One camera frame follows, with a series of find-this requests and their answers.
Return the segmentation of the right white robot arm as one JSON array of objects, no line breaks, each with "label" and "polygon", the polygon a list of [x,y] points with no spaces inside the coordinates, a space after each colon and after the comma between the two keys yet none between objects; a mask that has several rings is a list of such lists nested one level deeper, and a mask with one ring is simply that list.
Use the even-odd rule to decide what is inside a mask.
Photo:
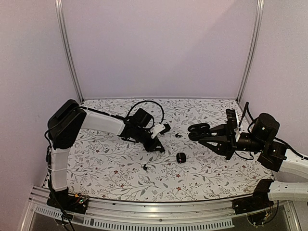
[{"label": "right white robot arm", "polygon": [[[210,127],[200,123],[188,127],[188,137],[214,153],[231,159],[236,151],[257,153],[257,161],[266,169],[308,177],[308,157],[295,151],[289,144],[276,137],[280,124],[267,113],[253,120],[249,132],[241,131],[242,121],[234,110],[226,111],[224,124]],[[251,212],[274,205],[279,201],[307,201],[306,182],[289,183],[273,179],[260,180],[253,194],[232,201],[236,214]]]}]

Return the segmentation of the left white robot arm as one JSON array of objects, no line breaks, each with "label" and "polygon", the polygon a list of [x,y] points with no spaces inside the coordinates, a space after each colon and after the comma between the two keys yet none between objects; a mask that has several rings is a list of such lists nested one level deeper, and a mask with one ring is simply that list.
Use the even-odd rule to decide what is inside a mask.
[{"label": "left white robot arm", "polygon": [[170,130],[170,125],[155,122],[154,116],[139,108],[126,116],[112,115],[80,105],[75,100],[66,101],[48,120],[44,136],[48,141],[46,162],[49,173],[49,188],[53,201],[61,208],[71,205],[71,197],[64,193],[67,186],[68,156],[83,130],[105,132],[120,139],[140,143],[147,152],[164,152],[158,138]]}]

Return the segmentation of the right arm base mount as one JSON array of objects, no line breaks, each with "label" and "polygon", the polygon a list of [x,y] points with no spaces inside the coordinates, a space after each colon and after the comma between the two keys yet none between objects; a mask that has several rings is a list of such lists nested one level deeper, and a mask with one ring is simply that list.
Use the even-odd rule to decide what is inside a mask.
[{"label": "right arm base mount", "polygon": [[235,214],[250,213],[268,208],[268,211],[248,215],[247,219],[254,226],[265,225],[272,221],[271,215],[274,202],[269,199],[268,193],[273,182],[274,180],[272,179],[261,180],[251,196],[234,199],[232,201],[232,208]]}]

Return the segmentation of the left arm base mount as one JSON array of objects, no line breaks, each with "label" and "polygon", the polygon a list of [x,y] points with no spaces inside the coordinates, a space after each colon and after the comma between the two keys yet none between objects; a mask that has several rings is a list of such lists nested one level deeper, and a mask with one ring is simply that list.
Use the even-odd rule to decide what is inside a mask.
[{"label": "left arm base mount", "polygon": [[47,205],[69,212],[86,214],[89,203],[89,197],[81,193],[70,194],[68,188],[62,191],[50,189]]}]

